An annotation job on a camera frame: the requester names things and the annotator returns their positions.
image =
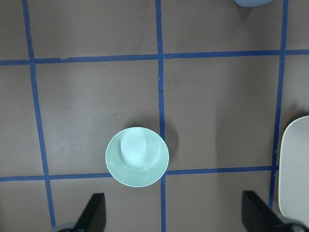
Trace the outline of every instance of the grid line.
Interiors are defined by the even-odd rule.
[[[205,169],[182,169],[182,170],[167,170],[166,175],[181,175],[181,174],[210,174],[210,173],[238,173],[238,172],[262,172],[271,171],[272,166],[257,166],[257,167],[232,167],[232,168],[205,168]],[[88,174],[62,174],[50,175],[50,180],[67,180],[67,179],[91,179],[91,178],[110,178],[110,173],[88,173]],[[32,181],[44,180],[44,175],[33,176],[6,176],[0,177],[0,182],[9,181]]]
[[[161,0],[155,1],[156,41],[158,49],[158,100],[159,100],[159,123],[160,136],[165,140],[165,116],[164,116],[164,61],[163,39],[161,24]],[[161,178],[161,231],[166,232],[166,173]]]
[[[40,113],[39,94],[38,94],[37,81],[36,81],[36,69],[35,69],[34,52],[33,52],[33,47],[32,47],[31,33],[30,33],[30,17],[29,17],[27,0],[22,0],[22,5],[23,5],[23,15],[24,15],[25,30],[26,30],[28,56],[29,56],[30,80],[31,80],[34,112],[35,112],[35,118],[36,118],[37,130],[38,130],[38,137],[39,137],[39,144],[40,144],[40,151],[41,151],[41,158],[42,158],[42,167],[43,167],[48,209],[49,209],[49,217],[50,217],[51,227],[53,228],[56,226],[55,213],[54,213],[52,191],[50,187],[50,179],[49,179],[49,171],[48,171],[47,157],[46,157],[46,151],[45,151],[42,119],[41,119],[41,113]]]
[[[258,57],[258,56],[280,56],[281,50],[252,50],[252,51],[222,51],[222,52],[188,52],[188,53],[165,53],[163,59],[175,58],[217,58],[217,57]],[[309,49],[285,50],[286,56],[309,55]],[[129,60],[156,60],[157,54],[145,55],[119,55],[98,57],[70,57],[62,58],[35,58],[35,64],[57,64],[57,63],[86,63],[106,61],[129,61]],[[0,66],[28,65],[27,59],[0,60]]]
[[[280,132],[280,117],[281,117],[282,91],[283,91],[283,79],[284,79],[284,62],[285,62],[285,54],[286,54],[285,49],[286,49],[287,19],[288,19],[288,3],[289,3],[288,0],[283,0],[281,45],[280,45],[281,54],[280,54],[279,77],[278,77],[273,152],[272,152],[272,161],[271,161],[272,168],[271,168],[271,175],[270,175],[269,199],[268,199],[268,206],[270,208],[273,207],[275,183],[276,183],[276,166],[277,166],[279,132]]]

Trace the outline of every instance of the brown floor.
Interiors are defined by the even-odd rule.
[[[170,151],[162,192],[160,181],[131,188],[103,177],[108,172],[105,149],[118,131],[142,126],[160,133],[156,2],[28,0],[36,59],[32,84],[35,77],[38,90],[33,98],[25,5],[0,0],[0,231],[48,232],[48,201],[60,225],[76,221],[92,193],[105,192],[106,232],[161,231],[161,212],[166,219],[162,231],[244,232],[241,192],[255,190],[268,203],[283,70],[279,144],[287,124],[309,114],[309,52],[304,51],[309,49],[309,5],[284,1],[286,47],[281,46],[282,0],[250,9],[233,0],[162,0]],[[296,49],[304,54],[293,55]],[[186,58],[177,58],[178,53]],[[105,60],[145,54],[154,55]],[[68,57],[97,57],[91,60],[97,62],[65,63]],[[48,174],[57,175],[50,181],[51,192],[49,180],[47,187],[44,181],[48,175],[43,176],[44,150]],[[218,173],[219,168],[231,169]],[[280,214],[278,176],[276,182],[274,211]]]

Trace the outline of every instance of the black object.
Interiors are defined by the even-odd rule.
[[[95,193],[91,196],[82,215],[74,228],[59,232],[103,232],[106,224],[106,208],[104,193]]]
[[[241,220],[248,232],[309,232],[301,224],[284,224],[254,191],[242,192]]]

